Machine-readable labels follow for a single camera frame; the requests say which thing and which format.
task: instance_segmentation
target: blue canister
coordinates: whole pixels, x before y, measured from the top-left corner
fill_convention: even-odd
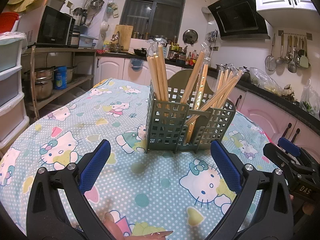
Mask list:
[[[67,67],[61,66],[54,69],[54,89],[62,90],[67,88]]]

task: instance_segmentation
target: black countertop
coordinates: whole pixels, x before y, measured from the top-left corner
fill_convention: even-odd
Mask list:
[[[147,60],[145,57],[140,57],[137,55],[132,55],[129,53],[104,53],[101,55],[97,54],[97,57],[118,57],[118,58],[136,58],[136,59],[143,59]],[[179,65],[176,62],[165,60],[166,64],[179,66],[183,68],[192,69],[193,66],[189,65]],[[211,76],[213,78],[218,77],[218,72],[216,69],[209,68],[208,70],[208,76]],[[293,117],[297,118],[299,121],[304,123],[306,126],[308,126],[310,129],[312,129],[314,132],[316,132],[320,136],[320,121],[316,118],[314,118],[311,114],[308,114],[306,111],[301,109],[300,107],[294,105],[293,103],[277,96],[276,94],[273,94],[269,91],[266,91],[264,89],[261,89],[251,83],[244,82],[242,80],[239,80],[239,82],[236,85],[236,88],[239,88],[245,92],[250,92],[252,94],[255,94],[266,101],[273,103],[274,105],[278,106],[282,110],[286,111],[287,113],[291,114]]]

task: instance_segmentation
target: bolt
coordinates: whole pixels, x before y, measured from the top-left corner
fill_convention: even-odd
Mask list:
[[[68,164],[68,166],[67,166],[68,170],[73,170],[75,167],[76,167],[76,164],[75,164],[75,163],[70,163],[70,164]]]
[[[42,173],[44,173],[45,172],[45,168],[44,167],[41,167],[39,170],[38,170],[38,173],[39,174],[42,174]]]
[[[253,166],[251,164],[247,164],[245,166],[245,169],[248,170],[248,171],[252,171],[253,170]]]
[[[276,174],[281,175],[282,171],[280,169],[276,169]]]

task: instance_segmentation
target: range hood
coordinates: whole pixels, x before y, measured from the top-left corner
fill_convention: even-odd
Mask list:
[[[222,40],[270,40],[265,19],[257,13],[256,0],[219,0],[208,9],[217,22]]]

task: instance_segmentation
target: human hand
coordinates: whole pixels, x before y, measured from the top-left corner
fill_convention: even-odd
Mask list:
[[[165,237],[172,234],[173,231],[156,232],[145,236],[123,236],[122,231],[116,225],[113,216],[110,213],[106,213],[103,218],[103,224],[109,230],[109,232],[115,237],[116,240],[165,240]]]

